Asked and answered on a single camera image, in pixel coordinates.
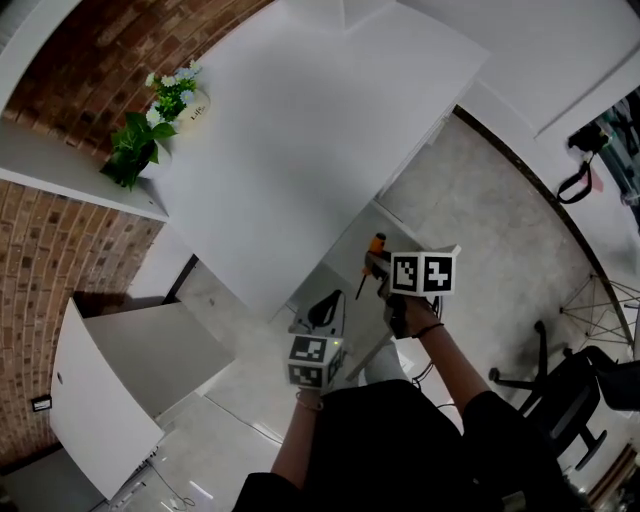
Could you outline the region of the white flowers in white pot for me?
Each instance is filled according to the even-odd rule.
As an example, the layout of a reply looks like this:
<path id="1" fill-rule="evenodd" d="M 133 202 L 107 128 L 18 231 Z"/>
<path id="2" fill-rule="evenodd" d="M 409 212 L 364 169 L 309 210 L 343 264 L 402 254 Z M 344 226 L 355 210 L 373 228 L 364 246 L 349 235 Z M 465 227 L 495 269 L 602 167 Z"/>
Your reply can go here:
<path id="1" fill-rule="evenodd" d="M 148 74 L 145 86 L 153 91 L 154 101 L 145 117 L 151 128 L 168 123 L 179 132 L 206 112 L 209 99 L 197 84 L 201 70 L 201 65 L 192 60 L 187 67 L 178 68 L 173 75 Z"/>

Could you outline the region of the person's left forearm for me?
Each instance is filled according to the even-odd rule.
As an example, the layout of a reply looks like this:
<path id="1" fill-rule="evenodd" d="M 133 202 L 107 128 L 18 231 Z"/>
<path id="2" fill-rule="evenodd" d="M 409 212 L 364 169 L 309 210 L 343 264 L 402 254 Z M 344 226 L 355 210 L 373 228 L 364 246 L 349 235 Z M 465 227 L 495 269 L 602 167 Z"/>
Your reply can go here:
<path id="1" fill-rule="evenodd" d="M 272 465 L 271 472 L 297 489 L 306 481 L 312 452 L 314 432 L 323 401 L 316 390 L 301 389 L 296 393 L 296 405 L 286 435 Z"/>

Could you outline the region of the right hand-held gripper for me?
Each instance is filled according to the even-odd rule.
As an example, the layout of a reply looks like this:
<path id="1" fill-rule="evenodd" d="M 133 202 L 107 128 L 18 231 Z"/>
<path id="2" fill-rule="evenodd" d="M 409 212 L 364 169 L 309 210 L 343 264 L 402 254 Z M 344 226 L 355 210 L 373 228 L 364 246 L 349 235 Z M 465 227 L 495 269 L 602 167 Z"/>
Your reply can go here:
<path id="1" fill-rule="evenodd" d="M 365 254 L 365 267 L 381 286 L 378 296 L 386 304 L 385 322 L 397 339 L 413 337 L 406 324 L 407 297 L 422 299 L 428 305 L 453 295 L 456 284 L 459 245 L 432 251 L 404 251 Z"/>

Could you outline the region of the person's right hand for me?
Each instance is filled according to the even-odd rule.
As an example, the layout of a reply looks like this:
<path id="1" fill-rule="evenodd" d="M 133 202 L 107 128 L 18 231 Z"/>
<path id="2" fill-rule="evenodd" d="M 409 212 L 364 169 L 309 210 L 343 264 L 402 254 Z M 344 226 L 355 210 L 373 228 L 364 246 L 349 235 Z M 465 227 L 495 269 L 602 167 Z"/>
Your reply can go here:
<path id="1" fill-rule="evenodd" d="M 420 338 L 427 332 L 443 326 L 425 299 L 406 296 L 404 304 L 404 326 L 402 328 L 404 338 Z"/>

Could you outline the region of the dark framed window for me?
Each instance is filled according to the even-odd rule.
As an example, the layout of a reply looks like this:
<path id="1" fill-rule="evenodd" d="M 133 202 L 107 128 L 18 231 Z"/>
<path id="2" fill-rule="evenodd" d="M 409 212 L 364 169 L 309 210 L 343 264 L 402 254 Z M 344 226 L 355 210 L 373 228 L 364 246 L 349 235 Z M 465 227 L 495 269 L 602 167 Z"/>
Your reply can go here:
<path id="1" fill-rule="evenodd" d="M 640 211 L 640 86 L 597 121 L 609 136 L 600 155 L 620 189 L 621 202 Z"/>

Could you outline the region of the orange handle screwdriver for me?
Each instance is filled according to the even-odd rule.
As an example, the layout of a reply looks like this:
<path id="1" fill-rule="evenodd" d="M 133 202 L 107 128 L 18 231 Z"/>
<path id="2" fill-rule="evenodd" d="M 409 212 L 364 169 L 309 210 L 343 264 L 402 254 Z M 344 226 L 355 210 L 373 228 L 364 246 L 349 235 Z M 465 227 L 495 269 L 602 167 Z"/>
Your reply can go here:
<path id="1" fill-rule="evenodd" d="M 382 252 L 382 251 L 386 251 L 386 250 L 385 250 L 385 244 L 386 244 L 386 235 L 385 235 L 384 233 L 377 233 L 377 234 L 373 237 L 373 239 L 371 240 L 371 243 L 370 243 L 370 245 L 369 245 L 369 248 L 368 248 L 367 252 L 368 252 L 368 251 L 372 251 L 372 252 L 379 253 L 379 252 Z M 372 268 L 366 268 L 366 267 L 365 267 L 365 259 L 364 259 L 364 267 L 363 267 L 363 269 L 362 269 L 362 279 L 361 279 L 360 285 L 359 285 L 359 287 L 358 287 L 358 290 L 357 290 L 357 292 L 356 292 L 355 300 L 358 300 L 358 299 L 359 299 L 360 294 L 361 294 L 361 291 L 362 291 L 362 289 L 363 289 L 363 287 L 364 287 L 364 283 L 365 283 L 366 279 L 367 279 L 369 276 L 371 276 L 371 275 L 370 275 L 370 270 L 371 270 L 371 269 L 372 269 Z"/>

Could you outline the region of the white desk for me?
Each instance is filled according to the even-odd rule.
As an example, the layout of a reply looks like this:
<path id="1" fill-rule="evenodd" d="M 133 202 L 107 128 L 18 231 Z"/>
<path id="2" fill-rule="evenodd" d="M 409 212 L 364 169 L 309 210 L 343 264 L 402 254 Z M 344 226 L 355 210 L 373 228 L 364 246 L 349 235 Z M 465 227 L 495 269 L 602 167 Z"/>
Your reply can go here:
<path id="1" fill-rule="evenodd" d="M 202 60 L 211 111 L 145 189 L 191 251 L 272 318 L 473 81 L 487 51 L 402 6 L 346 33 L 279 5 Z"/>

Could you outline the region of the black office chair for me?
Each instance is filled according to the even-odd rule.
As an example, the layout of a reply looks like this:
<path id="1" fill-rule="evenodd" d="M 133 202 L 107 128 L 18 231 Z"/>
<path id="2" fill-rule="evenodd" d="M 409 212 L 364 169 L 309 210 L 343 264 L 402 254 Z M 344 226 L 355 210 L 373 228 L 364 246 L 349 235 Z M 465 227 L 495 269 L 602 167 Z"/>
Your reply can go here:
<path id="1" fill-rule="evenodd" d="M 557 456 L 573 441 L 581 439 L 586 453 L 575 466 L 582 470 L 607 438 L 595 436 L 588 421 L 601 400 L 615 411 L 640 412 L 640 360 L 618 363 L 597 346 L 579 352 L 566 348 L 564 360 L 548 369 L 546 326 L 534 324 L 539 335 L 538 371 L 532 381 L 503 379 L 497 368 L 489 371 L 490 381 L 508 388 L 522 389 L 529 396 L 519 411 L 542 434 Z"/>

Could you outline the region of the green leafy potted plant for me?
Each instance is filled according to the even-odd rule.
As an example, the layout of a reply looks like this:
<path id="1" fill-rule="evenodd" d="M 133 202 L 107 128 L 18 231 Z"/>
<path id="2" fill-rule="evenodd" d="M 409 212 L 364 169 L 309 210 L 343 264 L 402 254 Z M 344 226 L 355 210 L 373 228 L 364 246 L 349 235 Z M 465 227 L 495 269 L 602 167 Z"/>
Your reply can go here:
<path id="1" fill-rule="evenodd" d="M 101 173 L 132 190 L 149 163 L 159 164 L 158 142 L 176 134 L 167 122 L 151 127 L 142 113 L 126 112 L 125 126 L 111 135 L 112 151 Z"/>

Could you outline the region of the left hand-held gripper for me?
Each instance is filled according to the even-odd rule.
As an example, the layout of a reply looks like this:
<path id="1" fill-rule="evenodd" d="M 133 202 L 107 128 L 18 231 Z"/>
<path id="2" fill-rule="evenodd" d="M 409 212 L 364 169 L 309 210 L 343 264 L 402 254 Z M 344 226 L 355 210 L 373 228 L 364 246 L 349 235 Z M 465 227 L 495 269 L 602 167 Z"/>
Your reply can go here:
<path id="1" fill-rule="evenodd" d="M 346 296 L 334 290 L 296 314 L 289 332 L 287 380 L 303 389 L 330 389 L 343 366 Z"/>

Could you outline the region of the person's light trouser leg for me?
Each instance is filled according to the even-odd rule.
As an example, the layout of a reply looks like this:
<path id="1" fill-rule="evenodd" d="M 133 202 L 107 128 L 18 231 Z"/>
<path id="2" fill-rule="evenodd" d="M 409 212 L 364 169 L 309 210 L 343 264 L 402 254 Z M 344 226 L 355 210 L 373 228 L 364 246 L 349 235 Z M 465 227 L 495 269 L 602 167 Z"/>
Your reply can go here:
<path id="1" fill-rule="evenodd" d="M 401 366 L 396 345 L 389 341 L 365 365 L 363 382 L 369 386 L 395 380 L 408 382 L 409 378 Z"/>

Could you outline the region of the white low cabinet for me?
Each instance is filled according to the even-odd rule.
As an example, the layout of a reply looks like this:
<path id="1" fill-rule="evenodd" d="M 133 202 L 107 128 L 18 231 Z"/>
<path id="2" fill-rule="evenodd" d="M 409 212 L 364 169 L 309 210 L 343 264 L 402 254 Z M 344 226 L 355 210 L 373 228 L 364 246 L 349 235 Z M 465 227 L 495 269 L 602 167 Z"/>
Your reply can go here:
<path id="1" fill-rule="evenodd" d="M 68 301 L 56 349 L 50 426 L 112 500 L 194 394 L 233 354 L 181 303 L 85 318 Z"/>

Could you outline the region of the person's black top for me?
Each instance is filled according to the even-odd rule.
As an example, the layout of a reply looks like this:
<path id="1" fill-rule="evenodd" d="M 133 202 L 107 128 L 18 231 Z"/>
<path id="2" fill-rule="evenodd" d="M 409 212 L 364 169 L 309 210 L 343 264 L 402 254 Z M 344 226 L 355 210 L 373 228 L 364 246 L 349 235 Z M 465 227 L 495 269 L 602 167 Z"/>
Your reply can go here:
<path id="1" fill-rule="evenodd" d="M 247 477 L 233 512 L 580 512 L 540 433 L 493 392 L 457 428 L 403 380 L 326 395 L 304 484 Z"/>

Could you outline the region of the person's right forearm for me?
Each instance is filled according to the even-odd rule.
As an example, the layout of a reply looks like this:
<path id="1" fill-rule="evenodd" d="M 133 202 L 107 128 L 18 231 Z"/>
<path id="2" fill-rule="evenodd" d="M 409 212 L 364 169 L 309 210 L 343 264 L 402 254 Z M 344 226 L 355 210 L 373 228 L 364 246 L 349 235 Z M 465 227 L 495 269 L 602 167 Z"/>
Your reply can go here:
<path id="1" fill-rule="evenodd" d="M 444 326 L 435 329 L 420 342 L 440 374 L 461 416 L 464 432 L 467 432 L 466 409 L 476 397 L 489 393 L 490 387 L 471 365 Z"/>

